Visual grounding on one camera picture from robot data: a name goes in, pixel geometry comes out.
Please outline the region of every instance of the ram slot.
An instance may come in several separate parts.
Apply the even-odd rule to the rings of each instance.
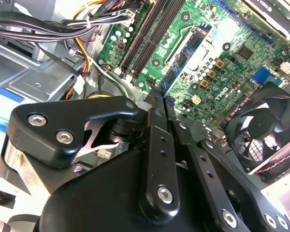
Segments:
[[[145,48],[142,50],[142,53],[138,57],[137,62],[133,66],[132,75],[134,77],[134,80],[136,80],[141,71],[144,69],[145,65],[155,52],[157,45],[162,40],[163,36],[169,29],[174,19],[177,17],[178,12],[180,11],[185,2],[186,0],[176,0],[171,1],[168,5],[167,10],[165,11],[162,19],[160,20],[160,23],[157,25],[154,33],[151,35]]]
[[[130,66],[137,52],[140,50],[140,47],[144,42],[144,38],[151,30],[153,24],[156,22],[158,16],[160,15],[167,2],[168,0],[159,0],[156,5],[151,6],[151,9],[144,19],[144,22],[142,23],[139,33],[136,35],[133,43],[129,46],[129,49],[126,51],[119,64],[119,68],[121,68],[123,74]]]

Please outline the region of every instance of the black fan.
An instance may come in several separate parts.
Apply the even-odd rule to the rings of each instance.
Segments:
[[[231,118],[225,132],[247,173],[275,164],[290,154],[290,95],[266,84]]]

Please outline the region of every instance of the white cable tie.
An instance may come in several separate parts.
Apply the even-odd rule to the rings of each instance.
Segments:
[[[90,18],[89,18],[89,16],[86,17],[86,21],[87,21],[87,25],[86,25],[86,27],[87,27],[88,29],[90,29],[90,28],[91,28],[91,22],[90,22]]]

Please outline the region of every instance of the hole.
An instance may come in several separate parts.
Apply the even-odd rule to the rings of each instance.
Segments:
[[[168,155],[165,153],[165,151],[161,150],[160,153],[164,156],[167,157]]]
[[[204,161],[204,162],[206,162],[207,160],[206,160],[206,158],[205,157],[203,157],[203,156],[200,156],[200,158]]]
[[[34,83],[34,85],[38,88],[40,88],[42,86],[39,82]]]
[[[161,141],[163,141],[164,143],[166,143],[166,139],[164,137],[160,137]]]
[[[226,194],[231,202],[231,205],[233,206],[235,212],[239,214],[241,212],[241,202],[238,196],[230,189],[226,190]]]
[[[207,172],[207,175],[210,177],[210,178],[214,178],[213,174],[211,172]]]
[[[233,222],[233,218],[231,216],[227,216],[227,219],[229,220],[229,222]]]

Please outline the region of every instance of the yellow wire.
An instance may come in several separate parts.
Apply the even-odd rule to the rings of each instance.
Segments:
[[[93,99],[93,98],[109,98],[109,97],[111,97],[111,96],[106,95],[106,94],[97,94],[97,95],[89,96],[89,97],[87,97],[87,99]]]

